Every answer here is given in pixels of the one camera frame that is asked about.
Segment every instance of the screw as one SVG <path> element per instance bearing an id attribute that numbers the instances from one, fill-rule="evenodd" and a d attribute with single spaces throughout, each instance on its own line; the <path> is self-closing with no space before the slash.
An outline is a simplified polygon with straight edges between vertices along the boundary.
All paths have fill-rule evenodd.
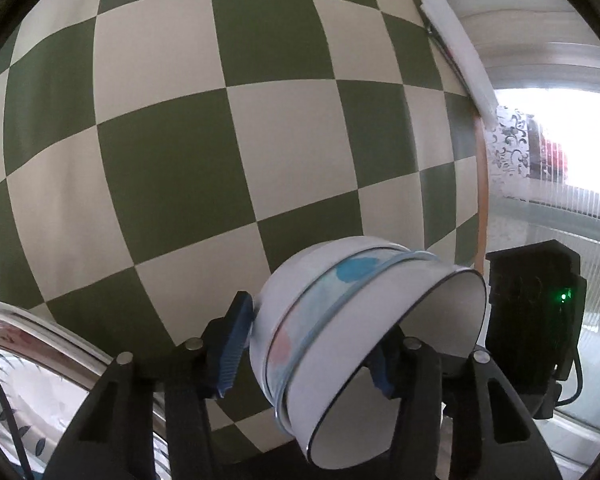
<path id="1" fill-rule="evenodd" d="M 484 350 L 477 350 L 474 352 L 474 360 L 481 365 L 485 365 L 491 361 L 491 356 Z"/>
<path id="2" fill-rule="evenodd" d="M 407 350 L 419 350 L 422 342 L 417 337 L 405 337 L 402 342 Z"/>
<path id="3" fill-rule="evenodd" d="M 195 351 L 200 350 L 204 346 L 204 342 L 199 337 L 190 337 L 184 343 L 184 348 Z"/>
<path id="4" fill-rule="evenodd" d="M 131 352 L 122 352 L 118 354 L 118 357 L 116 357 L 116 362 L 119 365 L 128 365 L 133 360 L 134 355 Z"/>

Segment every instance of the checkerboard pattern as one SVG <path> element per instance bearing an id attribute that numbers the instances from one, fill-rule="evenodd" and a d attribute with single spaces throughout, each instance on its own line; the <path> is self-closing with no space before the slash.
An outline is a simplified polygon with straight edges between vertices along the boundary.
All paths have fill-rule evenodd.
<path id="1" fill-rule="evenodd" d="M 418 0 L 40 0 L 0 52 L 0 300 L 168 352 L 311 244 L 471 264 L 472 104 Z M 210 405 L 286 438 L 248 359 Z"/>

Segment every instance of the black cable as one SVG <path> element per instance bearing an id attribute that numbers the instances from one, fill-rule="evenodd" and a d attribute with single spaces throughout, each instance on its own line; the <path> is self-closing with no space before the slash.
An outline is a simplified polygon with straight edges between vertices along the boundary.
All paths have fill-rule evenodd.
<path id="1" fill-rule="evenodd" d="M 2 389 L 2 385 L 0 384 L 0 406 L 2 407 L 2 411 L 7 419 L 7 426 L 9 427 L 9 432 L 11 433 L 11 438 L 13 439 L 13 445 L 16 448 L 16 453 L 18 454 L 18 459 L 20 460 L 20 467 L 24 471 L 24 478 L 26 480 L 34 480 L 33 472 L 31 471 L 31 466 L 29 465 L 29 459 L 27 458 L 27 453 L 24 449 L 24 445 L 22 444 L 22 439 L 20 434 L 18 433 L 18 425 L 16 424 L 16 419 L 13 416 L 13 412 L 11 410 L 11 405 L 7 400 L 7 396 L 4 394 L 4 390 Z"/>
<path id="2" fill-rule="evenodd" d="M 582 377 L 582 364 L 580 363 L 580 354 L 578 353 L 578 343 L 577 342 L 576 342 L 574 354 L 573 354 L 573 363 L 576 366 L 576 377 L 578 380 L 578 386 L 576 388 L 576 392 L 568 399 L 558 400 L 558 402 L 555 403 L 556 408 L 558 408 L 559 406 L 566 406 L 567 404 L 571 404 L 582 393 L 582 385 L 584 383 L 584 380 Z"/>

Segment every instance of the green led light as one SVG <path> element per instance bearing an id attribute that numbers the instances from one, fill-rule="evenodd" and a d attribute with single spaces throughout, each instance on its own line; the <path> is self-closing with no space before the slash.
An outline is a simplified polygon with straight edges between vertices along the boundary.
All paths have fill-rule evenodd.
<path id="1" fill-rule="evenodd" d="M 556 300 L 560 303 L 566 303 L 571 299 L 572 291 L 570 288 L 565 288 L 562 291 L 558 292 L 556 295 Z"/>

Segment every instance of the bowl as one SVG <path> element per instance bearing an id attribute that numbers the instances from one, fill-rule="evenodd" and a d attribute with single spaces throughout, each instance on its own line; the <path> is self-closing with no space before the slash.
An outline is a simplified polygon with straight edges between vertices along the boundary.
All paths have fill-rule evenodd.
<path id="1" fill-rule="evenodd" d="M 390 446 L 399 406 L 373 385 L 366 356 L 399 323 L 405 335 L 466 359 L 484 319 L 484 280 L 370 237 L 314 246 L 280 269 L 258 298 L 251 335 L 260 387 L 309 462 L 366 462 Z"/>

